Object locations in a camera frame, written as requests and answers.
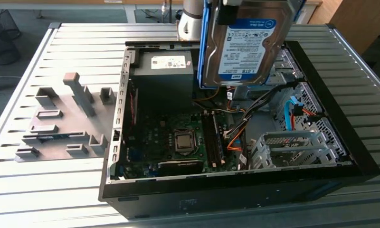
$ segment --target ram slot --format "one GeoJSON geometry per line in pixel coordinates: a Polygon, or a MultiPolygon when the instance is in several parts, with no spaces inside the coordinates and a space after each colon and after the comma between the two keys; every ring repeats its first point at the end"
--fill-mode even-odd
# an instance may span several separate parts
{"type": "Polygon", "coordinates": [[[207,150],[208,165],[217,167],[223,164],[223,146],[220,143],[220,135],[215,124],[215,117],[212,113],[201,114],[204,144],[207,150]]]}

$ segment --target aluminum profile table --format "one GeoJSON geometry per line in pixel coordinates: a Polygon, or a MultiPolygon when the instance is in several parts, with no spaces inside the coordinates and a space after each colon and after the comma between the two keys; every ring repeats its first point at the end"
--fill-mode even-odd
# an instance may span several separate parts
{"type": "MultiPolygon", "coordinates": [[[[300,41],[380,166],[380,79],[336,30],[296,25],[288,39],[300,41]]],[[[19,131],[37,108],[33,89],[59,83],[65,72],[80,73],[81,85],[117,88],[129,40],[176,40],[176,26],[63,24],[48,30],[0,118],[0,227],[380,228],[380,176],[310,203],[128,221],[97,201],[103,158],[15,162],[19,131]]]]}

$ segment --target wooden cabinet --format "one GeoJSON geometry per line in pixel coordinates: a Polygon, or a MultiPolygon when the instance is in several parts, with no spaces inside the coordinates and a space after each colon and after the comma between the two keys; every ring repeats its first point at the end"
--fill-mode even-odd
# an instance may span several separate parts
{"type": "Polygon", "coordinates": [[[331,23],[359,54],[380,34],[380,0],[324,0],[310,24],[331,23]]]}

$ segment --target side panel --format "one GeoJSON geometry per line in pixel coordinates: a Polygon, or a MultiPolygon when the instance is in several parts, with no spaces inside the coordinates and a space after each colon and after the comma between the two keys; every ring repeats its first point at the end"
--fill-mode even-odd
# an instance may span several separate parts
{"type": "Polygon", "coordinates": [[[315,200],[354,179],[310,180],[107,199],[127,219],[259,208],[315,200]]]}

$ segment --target gray plastic block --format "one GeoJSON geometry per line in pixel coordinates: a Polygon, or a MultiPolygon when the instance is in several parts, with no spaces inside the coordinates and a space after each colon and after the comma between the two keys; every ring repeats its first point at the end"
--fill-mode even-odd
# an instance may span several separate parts
{"type": "Polygon", "coordinates": [[[100,99],[103,104],[113,105],[116,101],[115,93],[112,88],[101,88],[100,90],[100,99]]]}
{"type": "Polygon", "coordinates": [[[59,109],[56,109],[56,110],[40,110],[40,111],[37,111],[37,114],[36,114],[36,117],[40,120],[61,118],[63,116],[64,116],[64,113],[59,109]]]}
{"type": "Polygon", "coordinates": [[[31,126],[31,133],[57,133],[59,127],[56,125],[31,126]]]}
{"type": "Polygon", "coordinates": [[[20,147],[15,154],[23,159],[37,158],[40,155],[39,150],[32,146],[20,147]]]}
{"type": "Polygon", "coordinates": [[[88,154],[88,149],[83,144],[68,144],[65,151],[72,157],[79,157],[88,154]]]}
{"type": "Polygon", "coordinates": [[[95,151],[97,155],[103,155],[105,152],[105,149],[108,147],[108,141],[107,138],[104,137],[104,134],[100,136],[100,142],[96,140],[95,136],[89,136],[89,147],[95,151]]]}
{"type": "Polygon", "coordinates": [[[73,99],[79,103],[85,115],[88,117],[96,115],[95,109],[91,105],[89,98],[81,84],[79,83],[80,75],[77,73],[65,73],[63,83],[71,87],[75,97],[73,99]]]}
{"type": "Polygon", "coordinates": [[[52,87],[41,87],[35,97],[41,106],[55,106],[52,98],[57,97],[57,94],[52,87]]]}
{"type": "Polygon", "coordinates": [[[28,134],[28,135],[24,135],[23,136],[23,142],[25,142],[27,143],[27,145],[32,145],[32,144],[41,144],[41,142],[40,142],[40,140],[39,140],[39,138],[37,137],[31,137],[32,135],[36,135],[36,136],[39,136],[39,134],[37,133],[32,133],[32,134],[28,134]]]}

